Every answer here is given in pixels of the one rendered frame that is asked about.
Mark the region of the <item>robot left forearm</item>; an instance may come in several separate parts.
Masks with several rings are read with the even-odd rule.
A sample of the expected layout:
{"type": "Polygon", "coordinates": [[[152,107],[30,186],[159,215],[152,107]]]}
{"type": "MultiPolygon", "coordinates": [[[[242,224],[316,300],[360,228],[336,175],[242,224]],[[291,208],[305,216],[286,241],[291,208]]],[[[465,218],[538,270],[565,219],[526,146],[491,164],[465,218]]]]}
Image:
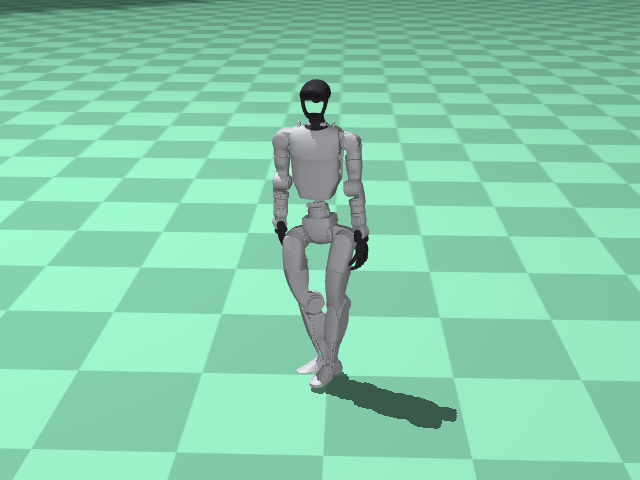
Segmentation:
{"type": "Polygon", "coordinates": [[[361,180],[358,181],[358,193],[359,196],[349,200],[351,225],[353,227],[353,235],[355,230],[359,230],[362,233],[362,239],[364,239],[369,235],[369,228],[367,227],[365,193],[361,180]]]}

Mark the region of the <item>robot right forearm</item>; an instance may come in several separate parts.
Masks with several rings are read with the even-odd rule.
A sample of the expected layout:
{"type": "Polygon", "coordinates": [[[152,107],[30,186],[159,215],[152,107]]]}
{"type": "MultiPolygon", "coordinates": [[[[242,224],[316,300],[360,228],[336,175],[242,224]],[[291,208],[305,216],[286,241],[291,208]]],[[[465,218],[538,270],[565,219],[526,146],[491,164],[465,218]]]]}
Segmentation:
{"type": "MultiPolygon", "coordinates": [[[[274,178],[275,178],[275,176],[274,176],[274,178]]],[[[274,178],[273,178],[273,198],[274,198],[273,214],[274,214],[274,218],[272,220],[272,223],[273,223],[275,229],[277,229],[277,223],[279,221],[283,221],[285,223],[285,226],[287,226],[286,217],[287,217],[287,214],[288,214],[289,192],[286,191],[286,190],[275,189],[274,188],[274,178]]]]}

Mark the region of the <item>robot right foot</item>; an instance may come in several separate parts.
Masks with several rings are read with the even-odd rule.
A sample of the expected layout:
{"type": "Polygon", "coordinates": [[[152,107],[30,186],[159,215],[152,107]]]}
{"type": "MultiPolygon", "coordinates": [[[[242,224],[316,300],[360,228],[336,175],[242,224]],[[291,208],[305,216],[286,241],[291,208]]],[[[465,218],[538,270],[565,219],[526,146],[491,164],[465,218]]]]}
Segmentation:
{"type": "MultiPolygon", "coordinates": [[[[323,356],[324,357],[324,356],[323,356]]],[[[323,359],[322,357],[322,359],[323,359]]],[[[320,370],[320,368],[325,364],[325,360],[324,361],[320,361],[320,358],[318,358],[317,356],[311,360],[309,363],[299,367],[296,371],[300,374],[310,374],[310,373],[316,373],[320,370]]],[[[337,357],[338,359],[338,357],[337,357]]],[[[338,359],[339,360],[339,359],[338,359]]]]}

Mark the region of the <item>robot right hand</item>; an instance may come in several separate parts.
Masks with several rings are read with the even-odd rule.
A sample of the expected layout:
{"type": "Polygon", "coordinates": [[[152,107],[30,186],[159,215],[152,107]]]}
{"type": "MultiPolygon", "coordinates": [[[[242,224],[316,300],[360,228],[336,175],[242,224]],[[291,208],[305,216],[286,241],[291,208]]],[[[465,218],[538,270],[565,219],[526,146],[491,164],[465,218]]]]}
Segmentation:
{"type": "Polygon", "coordinates": [[[279,221],[277,223],[277,229],[275,229],[275,233],[278,234],[281,245],[283,244],[283,239],[285,237],[285,232],[287,232],[287,227],[283,221],[279,221]],[[278,229],[278,230],[277,230],[278,229]]]}

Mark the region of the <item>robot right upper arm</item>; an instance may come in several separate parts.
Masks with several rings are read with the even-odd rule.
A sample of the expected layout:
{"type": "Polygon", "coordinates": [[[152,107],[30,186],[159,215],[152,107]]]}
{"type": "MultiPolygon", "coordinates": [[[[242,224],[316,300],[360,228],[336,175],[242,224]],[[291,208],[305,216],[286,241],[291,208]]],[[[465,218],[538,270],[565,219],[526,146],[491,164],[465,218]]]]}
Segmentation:
{"type": "Polygon", "coordinates": [[[277,170],[274,178],[275,189],[289,190],[293,182],[292,176],[289,175],[289,136],[292,129],[293,128],[282,128],[272,139],[272,145],[274,147],[274,164],[277,170]]]}

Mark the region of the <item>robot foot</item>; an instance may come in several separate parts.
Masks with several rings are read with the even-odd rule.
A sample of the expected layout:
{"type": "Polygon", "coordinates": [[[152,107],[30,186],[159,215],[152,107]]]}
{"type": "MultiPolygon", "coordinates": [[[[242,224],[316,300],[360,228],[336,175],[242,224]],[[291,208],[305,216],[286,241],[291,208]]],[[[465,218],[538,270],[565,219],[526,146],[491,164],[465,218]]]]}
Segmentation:
{"type": "MultiPolygon", "coordinates": [[[[324,356],[323,356],[324,357],[324,356]]],[[[323,359],[322,357],[322,359],[323,359]]],[[[325,360],[324,361],[320,361],[320,358],[318,358],[317,356],[311,360],[309,363],[299,367],[296,371],[300,374],[310,374],[310,373],[316,373],[320,370],[320,368],[325,364],[325,360]]],[[[337,357],[338,359],[338,357],[337,357]]],[[[339,359],[338,359],[339,360],[339,359]]]]}
{"type": "Polygon", "coordinates": [[[332,381],[337,374],[339,374],[343,370],[340,360],[337,359],[336,365],[333,368],[330,368],[330,363],[329,365],[328,364],[327,366],[323,365],[320,368],[317,374],[310,380],[309,382],[310,387],[321,388],[325,386],[330,381],[332,381]]]}

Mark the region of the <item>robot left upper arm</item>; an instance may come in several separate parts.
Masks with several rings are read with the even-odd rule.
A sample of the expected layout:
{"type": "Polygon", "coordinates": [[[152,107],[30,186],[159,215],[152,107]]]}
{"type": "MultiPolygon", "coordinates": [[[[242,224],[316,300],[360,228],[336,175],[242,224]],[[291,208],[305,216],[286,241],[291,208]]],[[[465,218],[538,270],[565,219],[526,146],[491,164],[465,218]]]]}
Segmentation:
{"type": "Polygon", "coordinates": [[[344,194],[348,197],[359,196],[358,181],[362,174],[362,140],[356,133],[339,131],[341,147],[346,150],[345,160],[348,180],[344,181],[344,194]]]}

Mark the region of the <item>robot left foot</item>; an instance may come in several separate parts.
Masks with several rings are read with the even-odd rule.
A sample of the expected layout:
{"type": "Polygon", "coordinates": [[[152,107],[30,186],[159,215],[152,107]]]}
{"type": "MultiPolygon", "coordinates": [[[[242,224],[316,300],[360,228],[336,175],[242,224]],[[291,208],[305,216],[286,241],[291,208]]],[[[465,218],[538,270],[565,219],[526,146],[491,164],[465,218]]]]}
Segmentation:
{"type": "Polygon", "coordinates": [[[337,359],[336,365],[333,368],[330,368],[330,363],[329,365],[328,364],[327,366],[323,365],[320,368],[317,374],[310,380],[309,382],[310,387],[321,388],[325,386],[330,381],[332,381],[337,374],[339,374],[343,370],[340,360],[337,359]]]}

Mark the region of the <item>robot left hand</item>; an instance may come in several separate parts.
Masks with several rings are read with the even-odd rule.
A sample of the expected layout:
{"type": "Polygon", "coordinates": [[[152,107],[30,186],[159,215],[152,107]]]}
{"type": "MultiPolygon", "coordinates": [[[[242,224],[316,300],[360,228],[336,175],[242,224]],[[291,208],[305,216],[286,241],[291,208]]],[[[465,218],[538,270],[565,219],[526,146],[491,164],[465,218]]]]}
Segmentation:
{"type": "Polygon", "coordinates": [[[361,265],[364,265],[364,263],[367,261],[368,245],[366,242],[368,242],[368,240],[369,240],[368,236],[362,239],[361,231],[359,230],[354,231],[354,242],[357,243],[356,249],[355,249],[356,253],[348,265],[351,266],[355,261],[356,263],[355,263],[355,266],[350,268],[350,270],[355,270],[360,268],[361,265]]]}

